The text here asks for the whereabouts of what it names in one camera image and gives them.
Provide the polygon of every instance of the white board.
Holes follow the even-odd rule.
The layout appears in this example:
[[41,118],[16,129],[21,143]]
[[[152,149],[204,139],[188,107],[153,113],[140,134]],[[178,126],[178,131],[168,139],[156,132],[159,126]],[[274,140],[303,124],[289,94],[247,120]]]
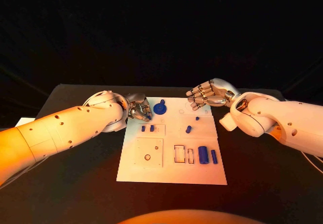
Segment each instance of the white board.
[[[152,109],[165,99],[168,111],[163,115],[153,112],[150,122],[129,120],[117,181],[227,185],[211,107],[207,105],[194,111],[186,98],[148,99]],[[175,162],[175,146],[184,146],[185,162]],[[199,163],[199,146],[208,147],[210,164]],[[215,150],[218,164],[212,162],[211,150]],[[189,156],[194,156],[194,163],[189,163]]]

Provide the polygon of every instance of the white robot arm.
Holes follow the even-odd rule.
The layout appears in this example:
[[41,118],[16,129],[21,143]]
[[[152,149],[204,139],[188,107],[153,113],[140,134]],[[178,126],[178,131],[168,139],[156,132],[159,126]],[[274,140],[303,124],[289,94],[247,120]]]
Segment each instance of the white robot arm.
[[228,131],[240,127],[254,137],[269,133],[285,145],[323,157],[323,106],[280,101],[257,92],[241,94],[218,78],[198,85],[186,96],[194,110],[205,104],[231,108],[220,121]]
[[15,180],[13,174],[26,171],[35,163],[80,145],[101,132],[122,130],[127,126],[127,118],[152,119],[145,94],[123,97],[111,91],[103,91],[90,97],[83,106],[0,132],[0,185]]

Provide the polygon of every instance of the table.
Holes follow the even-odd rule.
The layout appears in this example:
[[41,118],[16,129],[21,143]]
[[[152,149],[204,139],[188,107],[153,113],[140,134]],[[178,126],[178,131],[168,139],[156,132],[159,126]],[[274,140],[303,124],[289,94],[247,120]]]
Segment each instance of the table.
[[[77,105],[103,90],[185,97],[191,88],[61,84],[37,118]],[[274,90],[247,90],[272,94]],[[266,223],[322,223],[323,177],[302,153],[267,134],[248,136],[220,124],[228,108],[212,108],[228,186],[117,182],[126,129],[101,133],[54,155],[0,190],[0,223],[117,223],[173,209],[228,212]]]

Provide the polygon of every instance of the small blue part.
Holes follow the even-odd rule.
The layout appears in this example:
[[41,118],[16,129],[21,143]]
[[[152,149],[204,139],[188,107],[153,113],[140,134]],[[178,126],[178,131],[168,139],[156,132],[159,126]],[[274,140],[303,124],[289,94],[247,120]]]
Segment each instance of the small blue part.
[[153,111],[156,114],[162,115],[166,113],[168,111],[168,107],[165,105],[165,100],[161,101],[161,103],[158,103],[155,106],[153,106]]
[[211,154],[212,154],[214,164],[218,164],[218,159],[217,159],[215,150],[211,150]]
[[201,164],[208,164],[210,163],[207,146],[199,146],[199,160],[201,160]]
[[192,130],[192,126],[188,126],[188,128],[186,128],[186,133],[188,134],[191,133],[191,130]]

